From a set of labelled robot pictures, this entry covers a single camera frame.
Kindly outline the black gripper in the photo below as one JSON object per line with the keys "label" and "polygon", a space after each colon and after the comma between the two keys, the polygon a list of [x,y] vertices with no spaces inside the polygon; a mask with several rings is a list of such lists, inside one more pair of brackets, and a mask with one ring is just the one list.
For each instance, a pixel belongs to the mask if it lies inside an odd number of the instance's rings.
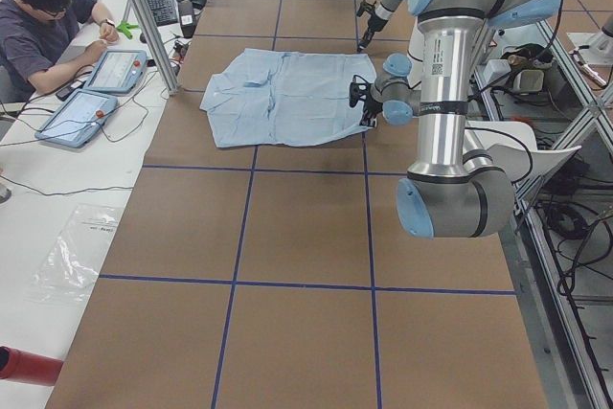
{"label": "black gripper", "polygon": [[382,31],[389,20],[389,14],[385,12],[383,14],[379,14],[378,11],[370,11],[369,16],[367,28],[363,34],[363,39],[360,39],[357,44],[357,53],[361,53],[366,49],[366,47],[371,43],[374,35]]}
{"label": "black gripper", "polygon": [[359,98],[363,102],[360,124],[366,127],[377,126],[377,116],[382,112],[382,103],[372,95],[370,85],[359,86]]}

